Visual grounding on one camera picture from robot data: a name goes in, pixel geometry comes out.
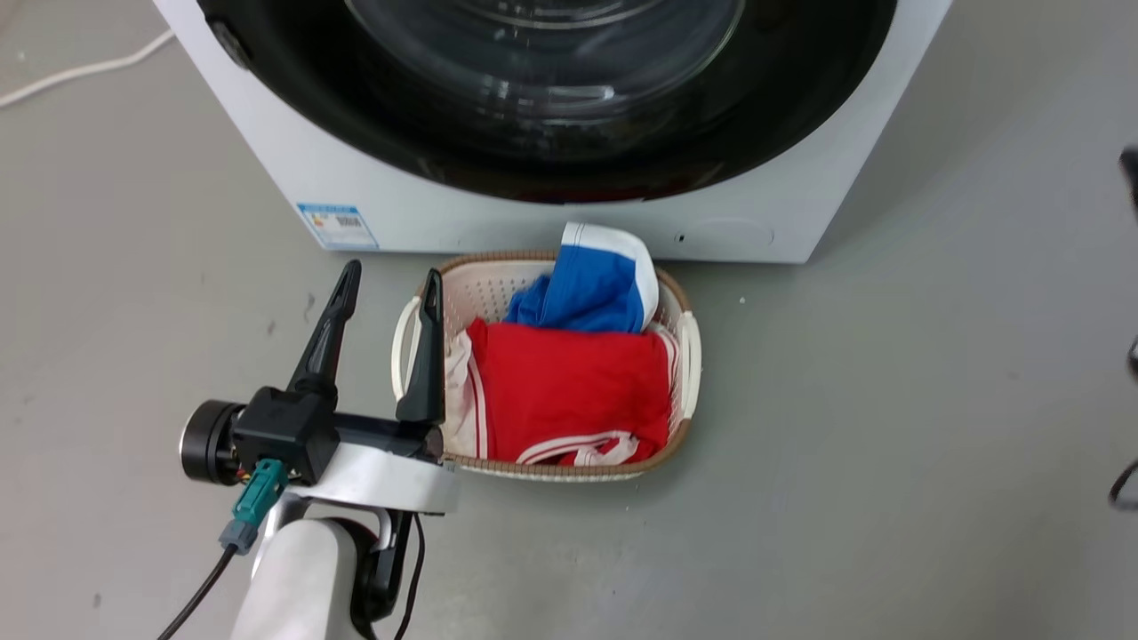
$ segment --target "white cable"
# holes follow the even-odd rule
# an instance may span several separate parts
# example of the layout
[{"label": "white cable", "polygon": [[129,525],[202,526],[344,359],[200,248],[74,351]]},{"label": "white cable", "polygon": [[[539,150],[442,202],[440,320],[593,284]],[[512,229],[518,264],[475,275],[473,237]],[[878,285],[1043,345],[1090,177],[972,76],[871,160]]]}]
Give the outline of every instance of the white cable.
[{"label": "white cable", "polygon": [[147,59],[150,54],[154,54],[162,48],[163,44],[170,42],[174,38],[174,32],[167,30],[165,33],[155,38],[152,42],[146,47],[139,49],[137,54],[126,56],[125,58],[118,58],[115,60],[107,60],[105,63],[96,63],[93,65],[85,65],[82,67],[75,67],[73,69],[59,72],[55,75],[49,75],[39,82],[33,82],[27,87],[8,93],[7,96],[0,97],[0,109],[15,105],[16,102],[30,98],[40,91],[50,89],[57,84],[75,80],[77,77],[83,77],[88,75],[94,75],[97,73],[105,73],[108,71],[121,69],[123,67],[129,67],[131,65],[137,65],[142,60]]}]

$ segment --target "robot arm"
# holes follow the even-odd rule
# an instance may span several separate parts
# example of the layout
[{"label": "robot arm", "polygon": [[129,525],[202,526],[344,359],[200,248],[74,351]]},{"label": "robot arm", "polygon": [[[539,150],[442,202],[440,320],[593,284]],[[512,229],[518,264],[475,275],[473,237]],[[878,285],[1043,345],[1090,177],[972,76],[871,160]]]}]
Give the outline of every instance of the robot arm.
[{"label": "robot arm", "polygon": [[[455,508],[459,486],[453,465],[440,460],[438,428],[444,419],[442,277],[432,270],[427,279],[409,392],[396,408],[397,420],[385,420],[335,411],[340,342],[355,310],[360,274],[358,261],[345,268],[284,391],[264,387],[247,405],[206,402],[183,432],[180,454],[190,478],[248,483],[222,534],[226,555],[248,552],[264,522],[233,640],[376,640],[371,625],[395,607],[414,525],[419,555],[396,635],[402,637],[423,559],[419,515]],[[259,475],[266,461],[277,475]],[[253,468],[251,475],[246,471]],[[378,525],[305,519],[318,502],[365,512]],[[162,638],[176,631],[208,585]]]}]

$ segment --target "sticker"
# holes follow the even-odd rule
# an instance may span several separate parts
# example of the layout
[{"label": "sticker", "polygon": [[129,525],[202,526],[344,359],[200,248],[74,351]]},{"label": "sticker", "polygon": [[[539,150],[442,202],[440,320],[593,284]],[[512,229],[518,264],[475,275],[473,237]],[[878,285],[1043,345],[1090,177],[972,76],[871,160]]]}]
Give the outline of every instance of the sticker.
[{"label": "sticker", "polygon": [[313,205],[297,203],[296,208],[320,244],[330,249],[378,249],[379,243],[368,229],[360,210],[344,205]]}]

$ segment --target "basket handle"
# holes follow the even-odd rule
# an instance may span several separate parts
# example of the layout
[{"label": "basket handle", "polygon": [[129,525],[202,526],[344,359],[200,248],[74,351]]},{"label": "basket handle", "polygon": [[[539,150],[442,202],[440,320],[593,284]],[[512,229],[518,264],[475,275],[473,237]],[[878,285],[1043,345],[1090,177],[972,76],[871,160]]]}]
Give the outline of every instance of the basket handle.
[{"label": "basket handle", "polygon": [[[403,362],[399,361],[399,356],[403,355],[403,336],[407,333],[407,323],[411,322],[412,315],[419,309],[420,302],[419,296],[415,296],[403,307],[399,321],[395,323],[395,337],[391,338],[391,391],[397,401],[402,400],[403,394],[406,393],[406,386],[403,384]],[[414,351],[414,340],[411,345],[412,351]],[[411,359],[410,361],[414,360],[414,353],[411,354]]]},{"label": "basket handle", "polygon": [[700,397],[700,378],[703,375],[703,343],[700,340],[700,325],[691,311],[685,311],[677,322],[679,328],[679,375],[684,380],[684,397],[679,409],[684,419],[695,413]]}]

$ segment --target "red clothing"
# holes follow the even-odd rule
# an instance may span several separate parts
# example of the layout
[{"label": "red clothing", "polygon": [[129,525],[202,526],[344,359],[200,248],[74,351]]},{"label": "red clothing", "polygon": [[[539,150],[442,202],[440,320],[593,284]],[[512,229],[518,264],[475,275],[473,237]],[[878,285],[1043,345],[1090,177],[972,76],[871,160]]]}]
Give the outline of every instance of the red clothing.
[{"label": "red clothing", "polygon": [[671,336],[481,319],[467,334],[479,417],[476,445],[486,458],[618,465],[646,460],[667,444],[678,351]]}]

